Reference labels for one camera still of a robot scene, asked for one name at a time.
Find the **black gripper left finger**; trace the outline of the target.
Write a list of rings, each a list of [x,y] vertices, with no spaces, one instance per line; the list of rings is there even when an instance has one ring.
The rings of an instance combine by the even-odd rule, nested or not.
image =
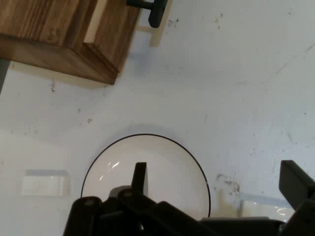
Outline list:
[[[171,204],[144,194],[147,164],[135,165],[131,186],[105,202],[82,197],[71,207],[65,236],[214,236],[216,233]]]

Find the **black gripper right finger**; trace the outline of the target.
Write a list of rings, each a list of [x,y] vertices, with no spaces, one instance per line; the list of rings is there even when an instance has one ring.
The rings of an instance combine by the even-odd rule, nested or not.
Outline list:
[[[315,181],[294,161],[283,160],[279,189],[294,209],[280,231],[281,236],[313,236],[315,234]]]

